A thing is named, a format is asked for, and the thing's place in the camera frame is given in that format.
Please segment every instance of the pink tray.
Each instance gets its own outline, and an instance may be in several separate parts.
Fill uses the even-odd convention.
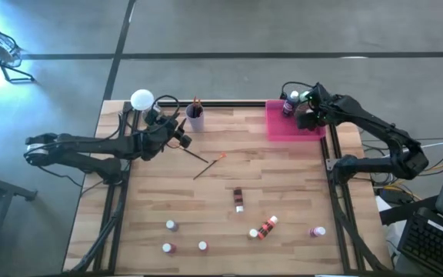
[[[285,100],[266,101],[266,128],[268,140],[272,142],[313,142],[326,135],[325,127],[316,128],[314,131],[298,129],[295,117],[284,117],[283,103]]]

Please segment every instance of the keyboard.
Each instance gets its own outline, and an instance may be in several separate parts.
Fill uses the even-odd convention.
[[[408,219],[398,251],[443,275],[443,218],[426,208]]]

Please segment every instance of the white cap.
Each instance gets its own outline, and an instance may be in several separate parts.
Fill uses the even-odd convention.
[[[170,245],[170,243],[164,243],[162,246],[162,250],[165,253],[169,253],[172,250],[172,245]]]
[[[317,235],[325,235],[326,229],[324,229],[324,227],[317,227],[316,229],[314,229],[314,232]]]
[[[175,227],[175,222],[173,220],[167,220],[167,223],[165,223],[168,229],[172,229]]]
[[[198,243],[199,250],[206,250],[208,248],[208,243],[200,241]]]
[[[291,94],[290,94],[290,98],[292,98],[292,99],[298,99],[298,92],[297,92],[297,91],[293,91],[293,92],[291,92]]]
[[[257,238],[257,237],[258,237],[258,230],[256,230],[256,229],[250,229],[250,230],[249,230],[249,236],[250,236],[251,238]]]
[[[135,110],[144,111],[153,105],[155,98],[147,89],[139,89],[131,95],[131,105]]]
[[[269,220],[273,221],[275,224],[278,223],[278,218],[274,215]]]

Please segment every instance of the concrete floor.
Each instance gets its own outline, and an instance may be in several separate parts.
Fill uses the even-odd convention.
[[[113,54],[128,1],[0,0],[0,30],[29,54]],[[124,53],[149,52],[443,52],[443,1],[138,0]],[[12,203],[0,276],[60,271],[79,189],[29,166],[24,141],[44,132],[93,135],[111,65],[24,61],[34,84],[11,85],[0,74],[0,179],[39,190],[34,202]],[[178,98],[277,98],[290,80],[322,82],[425,145],[443,142],[443,58],[123,60],[112,99],[139,88]],[[433,164],[443,146],[425,152]],[[442,183],[438,175],[405,184],[426,197]]]

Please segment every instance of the wooden tabletop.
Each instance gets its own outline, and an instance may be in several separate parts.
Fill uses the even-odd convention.
[[[123,103],[104,102],[97,137],[117,128]],[[209,161],[221,152],[227,157],[196,180],[207,164],[181,149],[132,163],[116,274],[342,273],[319,142],[269,142],[264,108],[205,108],[205,131],[193,133],[186,123],[186,132],[192,152]],[[343,154],[364,156],[355,125],[338,126],[338,135]],[[99,180],[89,175],[84,187]],[[242,188],[242,213],[235,212],[236,187]],[[370,182],[353,180],[349,187],[361,237],[390,266]],[[81,198],[64,269],[96,240],[106,192],[100,185]],[[273,215],[279,222],[271,233],[249,240],[248,231]],[[166,229],[169,219],[179,224],[177,232]],[[325,227],[326,235],[312,238],[308,232],[316,226]],[[200,241],[208,243],[206,253],[198,250]],[[177,245],[177,252],[166,255],[165,242]],[[349,239],[347,245],[353,261]]]

